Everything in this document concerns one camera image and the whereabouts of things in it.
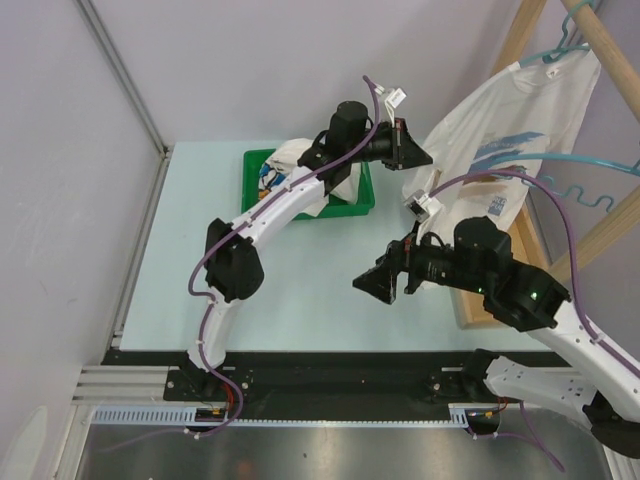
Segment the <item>white brush-stroke print t-shirt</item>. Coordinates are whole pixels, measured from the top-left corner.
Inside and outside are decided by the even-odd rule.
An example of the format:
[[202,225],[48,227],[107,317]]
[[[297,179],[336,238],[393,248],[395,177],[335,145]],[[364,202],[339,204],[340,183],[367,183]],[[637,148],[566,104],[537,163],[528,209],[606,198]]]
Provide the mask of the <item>white brush-stroke print t-shirt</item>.
[[[551,63],[514,63],[483,83],[459,103],[428,134],[422,147],[429,166],[411,169],[402,188],[405,198],[428,193],[460,175],[494,166],[502,156],[524,156],[521,168],[531,177],[541,168],[540,153],[571,153],[601,72],[592,51],[578,50]],[[528,193],[518,178],[483,177],[460,182],[439,194],[442,209],[420,224],[445,242],[463,219],[489,217],[506,231]]]

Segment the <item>teal hanger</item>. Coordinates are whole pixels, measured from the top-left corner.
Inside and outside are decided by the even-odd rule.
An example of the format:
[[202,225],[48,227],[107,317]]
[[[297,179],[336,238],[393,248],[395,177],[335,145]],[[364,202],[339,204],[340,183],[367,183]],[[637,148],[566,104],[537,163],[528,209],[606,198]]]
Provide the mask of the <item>teal hanger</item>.
[[550,65],[558,62],[573,51],[589,51],[590,47],[587,44],[571,44],[569,42],[568,26],[570,22],[574,22],[574,16],[580,8],[584,6],[593,7],[595,4],[596,2],[593,0],[581,0],[575,6],[571,7],[561,23],[562,36],[556,47],[521,59],[518,62],[519,66],[530,66],[538,61]]

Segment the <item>light blue hanger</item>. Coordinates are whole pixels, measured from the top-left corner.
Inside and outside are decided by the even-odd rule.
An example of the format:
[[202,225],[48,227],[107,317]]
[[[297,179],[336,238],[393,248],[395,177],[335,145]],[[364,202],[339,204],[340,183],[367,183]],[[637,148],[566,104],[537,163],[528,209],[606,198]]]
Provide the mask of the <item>light blue hanger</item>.
[[614,162],[595,157],[575,154],[520,154],[514,161],[545,161],[553,163],[557,169],[540,171],[538,180],[547,186],[558,198],[573,200],[591,209],[603,209],[611,213],[616,205],[615,195],[607,189],[607,180],[613,174],[639,179],[639,161],[632,164]]

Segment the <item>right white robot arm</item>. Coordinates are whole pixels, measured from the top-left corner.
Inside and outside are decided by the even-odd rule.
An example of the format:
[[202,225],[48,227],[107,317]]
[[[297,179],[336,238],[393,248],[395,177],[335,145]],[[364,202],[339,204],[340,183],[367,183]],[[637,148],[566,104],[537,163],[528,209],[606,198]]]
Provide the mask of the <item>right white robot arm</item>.
[[431,282],[482,295],[486,312],[549,347],[577,373],[562,379],[477,349],[462,369],[463,393],[473,401],[531,402],[583,426],[609,449],[638,458],[638,361],[580,317],[576,297],[548,272],[516,260],[510,236],[488,217],[459,222],[451,245],[432,244],[432,236],[409,233],[390,242],[354,287],[392,304],[397,277],[405,273],[408,294]]

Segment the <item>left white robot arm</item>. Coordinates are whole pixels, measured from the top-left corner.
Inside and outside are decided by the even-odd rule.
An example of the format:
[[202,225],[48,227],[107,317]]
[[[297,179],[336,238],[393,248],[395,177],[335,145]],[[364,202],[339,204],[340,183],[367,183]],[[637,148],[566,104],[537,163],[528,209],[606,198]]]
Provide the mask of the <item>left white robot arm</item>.
[[264,281],[260,252],[266,243],[305,208],[325,199],[353,164],[375,161],[389,170],[408,170],[430,165],[433,159],[411,137],[404,119],[383,121],[360,102],[343,102],[328,129],[316,136],[274,191],[233,221],[209,224],[205,254],[194,269],[205,274],[207,287],[200,294],[207,308],[188,351],[196,367],[185,383],[197,398],[210,399],[220,390],[221,376],[214,369],[225,359],[238,306]]

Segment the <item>green plastic tray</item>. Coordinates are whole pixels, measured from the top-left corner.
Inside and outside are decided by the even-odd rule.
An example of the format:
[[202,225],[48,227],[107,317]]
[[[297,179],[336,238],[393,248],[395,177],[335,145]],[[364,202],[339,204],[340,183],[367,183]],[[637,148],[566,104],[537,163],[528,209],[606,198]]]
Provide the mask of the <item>green plastic tray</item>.
[[[278,163],[270,157],[274,149],[249,150],[243,156],[241,211],[254,207],[264,196],[279,186],[292,172],[294,166]],[[353,202],[339,196],[338,188],[324,200],[323,209],[308,207],[295,220],[354,217],[367,215],[375,206],[374,189],[369,167],[353,165],[351,176],[341,187],[353,187],[356,193]]]

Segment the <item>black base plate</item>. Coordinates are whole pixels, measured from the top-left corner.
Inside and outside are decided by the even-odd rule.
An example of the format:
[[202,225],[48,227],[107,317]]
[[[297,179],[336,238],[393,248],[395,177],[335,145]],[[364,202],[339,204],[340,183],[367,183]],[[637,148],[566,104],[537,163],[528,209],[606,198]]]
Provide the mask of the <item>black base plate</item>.
[[513,406],[512,395],[481,386],[485,351],[231,352],[215,373],[184,352],[109,350],[104,367],[162,378],[160,399],[193,403],[186,433],[204,437],[225,420],[254,425],[347,426],[447,421],[454,404],[492,410]]

